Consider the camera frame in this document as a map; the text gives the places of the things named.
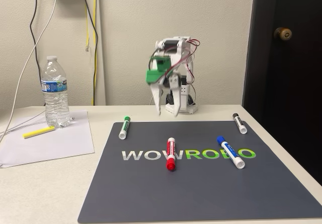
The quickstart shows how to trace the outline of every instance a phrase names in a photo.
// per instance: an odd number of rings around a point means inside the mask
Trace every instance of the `green marker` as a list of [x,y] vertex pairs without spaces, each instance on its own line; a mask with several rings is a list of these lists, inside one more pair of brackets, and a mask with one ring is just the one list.
[[131,120],[131,118],[128,116],[124,117],[124,123],[123,123],[122,129],[119,134],[119,138],[121,140],[126,138],[127,130],[129,129],[129,125],[130,125],[130,120]]

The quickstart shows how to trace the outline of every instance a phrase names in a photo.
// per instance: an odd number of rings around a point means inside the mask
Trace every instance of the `gray mat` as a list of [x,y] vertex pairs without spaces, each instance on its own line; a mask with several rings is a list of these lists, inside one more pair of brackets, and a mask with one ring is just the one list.
[[[233,121],[131,122],[127,138],[120,140],[122,123],[114,123],[78,222],[322,217],[317,200],[245,125],[248,133],[242,135]],[[220,152],[218,135],[235,151],[247,148],[256,156],[239,151],[246,166],[237,169]],[[177,154],[183,151],[173,172],[166,169],[163,154],[169,137],[176,139]],[[199,151],[201,159],[189,159],[185,150]],[[208,159],[217,154],[206,151],[206,158],[204,150],[215,150],[219,157]],[[124,160],[130,151],[135,151],[138,160],[133,156]],[[145,156],[147,151],[155,152]]]

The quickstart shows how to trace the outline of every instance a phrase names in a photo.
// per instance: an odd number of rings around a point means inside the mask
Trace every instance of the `marker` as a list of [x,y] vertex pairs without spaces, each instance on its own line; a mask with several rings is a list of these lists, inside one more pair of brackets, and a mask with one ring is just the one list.
[[55,130],[55,127],[54,126],[45,127],[45,128],[42,128],[42,129],[39,129],[39,130],[36,130],[36,131],[24,133],[24,134],[22,134],[22,137],[24,139],[26,139],[26,138],[33,137],[33,136],[37,136],[37,135],[40,135],[40,134],[43,134],[43,133],[47,133],[47,132],[50,132],[50,131],[53,131],[53,130]]
[[124,117],[124,123],[123,123],[122,129],[119,134],[119,138],[121,140],[126,138],[127,130],[129,129],[129,125],[130,125],[130,120],[131,120],[131,118],[128,116]]
[[242,169],[245,167],[245,162],[238,157],[236,152],[232,149],[232,147],[226,142],[226,140],[223,138],[223,136],[218,136],[217,141],[219,145],[226,151],[226,153],[229,155],[231,161],[236,165],[238,169]]
[[237,113],[234,113],[232,115],[233,119],[235,120],[235,123],[240,131],[241,134],[245,134],[247,133],[247,129],[245,127],[245,125],[243,124],[242,120],[240,119],[240,117],[238,116]]
[[174,170],[176,168],[176,143],[175,139],[173,137],[168,139],[167,142],[167,163],[166,167],[168,170]]

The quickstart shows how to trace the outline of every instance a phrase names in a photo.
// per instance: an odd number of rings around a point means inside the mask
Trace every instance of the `blue marker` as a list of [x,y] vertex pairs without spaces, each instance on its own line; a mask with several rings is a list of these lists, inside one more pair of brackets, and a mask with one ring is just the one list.
[[238,169],[242,169],[243,167],[245,167],[245,162],[240,157],[238,157],[236,152],[226,142],[226,140],[223,138],[223,136],[218,136],[217,142],[226,151],[226,153],[229,155],[231,161],[236,165],[236,167]]

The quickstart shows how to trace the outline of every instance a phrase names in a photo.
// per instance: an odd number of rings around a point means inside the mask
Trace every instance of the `white paper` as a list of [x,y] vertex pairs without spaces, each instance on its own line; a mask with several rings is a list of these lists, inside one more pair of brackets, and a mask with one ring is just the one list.
[[[22,134],[48,127],[47,123],[9,133],[0,144],[0,168],[94,153],[87,111],[72,111],[70,116],[75,121],[70,122],[68,127],[38,136],[24,139]],[[29,118],[20,118],[17,123]],[[45,116],[38,116],[24,125],[42,121],[45,121]]]

